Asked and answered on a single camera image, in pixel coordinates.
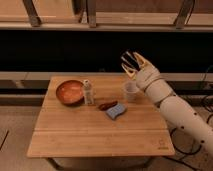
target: table top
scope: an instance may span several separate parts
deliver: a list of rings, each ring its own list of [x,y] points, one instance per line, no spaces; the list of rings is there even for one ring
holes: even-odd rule
[[[64,81],[88,79],[95,104],[65,106],[56,98]],[[140,92],[134,103],[123,98],[125,75],[79,75],[51,78],[28,149],[28,157],[110,157],[173,155],[167,124]],[[111,120],[98,106],[118,101],[127,110]]]

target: gray floor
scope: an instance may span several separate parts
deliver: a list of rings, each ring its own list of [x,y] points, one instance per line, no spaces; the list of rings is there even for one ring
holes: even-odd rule
[[[208,112],[202,107],[196,110],[206,118]],[[26,157],[26,152],[32,136],[32,131],[40,111],[39,106],[0,106],[0,143],[4,140],[6,132],[8,136],[0,151],[0,170],[1,171],[53,171],[54,169],[43,159],[30,159]],[[176,132],[173,137],[174,143],[184,150],[190,150],[192,138],[183,132]],[[72,165],[73,170],[112,170],[106,168],[125,168],[120,170],[142,170],[141,164],[148,158],[116,158],[116,159],[60,159],[64,165]],[[184,161],[193,167],[203,169],[203,171],[213,170],[213,158],[201,150],[195,156],[188,156]],[[163,157],[154,158],[151,165],[144,169],[146,171],[190,171],[191,169],[169,161]]]

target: black panel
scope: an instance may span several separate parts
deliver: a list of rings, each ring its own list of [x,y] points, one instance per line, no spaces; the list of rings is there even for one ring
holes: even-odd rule
[[[1,71],[120,72],[127,49],[161,72],[205,72],[213,65],[212,33],[1,30],[0,40]]]

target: bottle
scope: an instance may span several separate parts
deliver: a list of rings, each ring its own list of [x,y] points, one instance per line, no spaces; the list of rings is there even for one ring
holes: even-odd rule
[[[92,85],[89,80],[83,81],[83,94],[84,94],[84,103],[86,105],[94,104],[93,90]]]

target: paper cup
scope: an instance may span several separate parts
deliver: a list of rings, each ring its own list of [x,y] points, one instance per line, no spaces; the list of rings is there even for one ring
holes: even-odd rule
[[[136,100],[139,88],[136,86],[135,81],[127,81],[123,85],[124,99],[127,102],[134,102]]]

